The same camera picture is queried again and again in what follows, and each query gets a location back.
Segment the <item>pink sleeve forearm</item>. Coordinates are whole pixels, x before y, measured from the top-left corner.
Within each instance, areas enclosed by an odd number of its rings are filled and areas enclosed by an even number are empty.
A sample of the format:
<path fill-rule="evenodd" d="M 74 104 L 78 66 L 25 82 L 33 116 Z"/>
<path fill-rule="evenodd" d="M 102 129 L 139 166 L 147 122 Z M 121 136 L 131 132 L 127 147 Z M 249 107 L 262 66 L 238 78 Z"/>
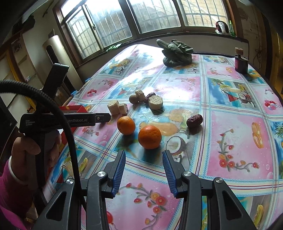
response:
<path fill-rule="evenodd" d="M 24 219 L 31 203 L 28 187 L 14 175 L 9 158 L 1 176 L 1 229 L 27 229 Z"/>

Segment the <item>person's left hand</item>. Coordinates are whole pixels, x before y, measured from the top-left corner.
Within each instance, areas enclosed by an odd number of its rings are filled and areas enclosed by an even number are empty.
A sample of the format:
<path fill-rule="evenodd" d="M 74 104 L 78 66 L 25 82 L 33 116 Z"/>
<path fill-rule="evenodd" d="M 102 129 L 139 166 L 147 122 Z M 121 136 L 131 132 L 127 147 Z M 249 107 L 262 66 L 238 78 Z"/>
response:
<path fill-rule="evenodd" d="M 53 167 L 59 158 L 59 147 L 61 145 L 61 134 L 56 131 L 52 137 L 52 149 L 47 154 L 47 163 Z M 9 158 L 9 171 L 12 177 L 21 184 L 26 184 L 29 179 L 27 156 L 35 156 L 41 149 L 34 140 L 29 137 L 17 137 L 13 143 L 11 157 Z"/>

